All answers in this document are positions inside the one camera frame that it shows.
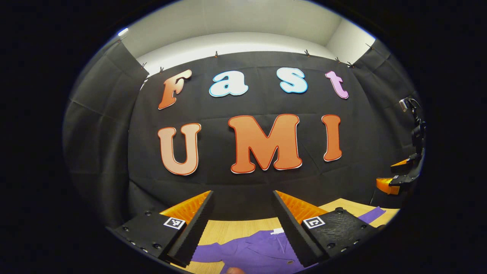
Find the purple cloth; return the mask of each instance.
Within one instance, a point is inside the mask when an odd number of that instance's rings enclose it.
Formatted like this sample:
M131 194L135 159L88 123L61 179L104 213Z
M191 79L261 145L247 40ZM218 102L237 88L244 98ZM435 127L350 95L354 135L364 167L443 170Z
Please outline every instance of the purple cloth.
M376 207L359 218L371 223L384 213L384 210ZM293 274L316 265L305 268L300 264L286 234L271 235L271 232L273 230L258 231L249 237L231 240L223 245L200 245L191 261L223 261L225 265L220 274L225 274L230 267L238 267L248 274Z
M369 212L365 213L364 215L361 215L358 218L361 219L362 221L370 224L374 220L376 220L377 218L379 218L380 216L382 216L382 214L384 214L385 212L386 211L383 210L383 209L381 209L380 207L376 207L376 208L370 210Z

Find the black fabric backdrop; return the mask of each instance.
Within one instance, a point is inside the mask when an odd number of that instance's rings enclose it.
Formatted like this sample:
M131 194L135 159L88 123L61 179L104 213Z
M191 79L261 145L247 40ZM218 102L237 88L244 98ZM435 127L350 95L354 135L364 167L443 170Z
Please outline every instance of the black fabric backdrop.
M127 138L133 105L148 72L123 43L111 41L81 72L63 123L73 184L106 225L127 218Z
M356 68L321 57L285 52L245 52L208 57L167 69L151 76L144 84L134 106L128 139L130 175L130 215L149 208L165 209L207 190L215 191L212 219L249 220L274 217L270 193L280 190L314 205L338 198L369 204L376 192L375 178L389 176L389 166L411 154L413 120L402 113L397 102L412 92L412 85L398 82L402 71L391 70L384 58L369 57L368 52ZM276 71L281 67L299 68L305 74L308 90L287 94L279 86ZM158 110L163 82L186 70L177 101ZM208 90L213 77L237 70L244 74L248 91L241 96L214 98ZM341 99L325 73L335 71L343 79L349 98ZM263 171L258 165L250 174L234 174L235 133L227 124L231 117L251 115L266 134L277 115L294 114L301 167L278 171L271 166ZM326 128L321 117L341 118L339 160L325 162ZM200 123L198 133L199 165L188 176L169 172L162 164L157 131L174 127L174 157L186 159L181 126ZM388 197L373 201L388 207Z

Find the wooden table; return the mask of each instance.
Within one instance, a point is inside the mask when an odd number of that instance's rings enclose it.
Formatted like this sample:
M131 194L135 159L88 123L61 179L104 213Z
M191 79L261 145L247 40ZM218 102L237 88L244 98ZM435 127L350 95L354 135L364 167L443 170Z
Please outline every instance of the wooden table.
M360 216L375 208L373 206L355 203L342 198L320 206L320 208L326 211L333 211L337 207L342 207L355 216ZM386 212L381 217L373 221L370 225L378 227L379 225L387 224L399 211L399 209L386 208L383 208L383 210ZM208 245L213 243L224 244L233 239L248 237L260 230L273 230L280 227L281 224L277 218L252 221L209 220L205 231L201 236L199 245ZM174 264L172 265L195 274L218 274L222 270L225 263L222 261L213 263L200 263L192 261L186 268L182 268Z

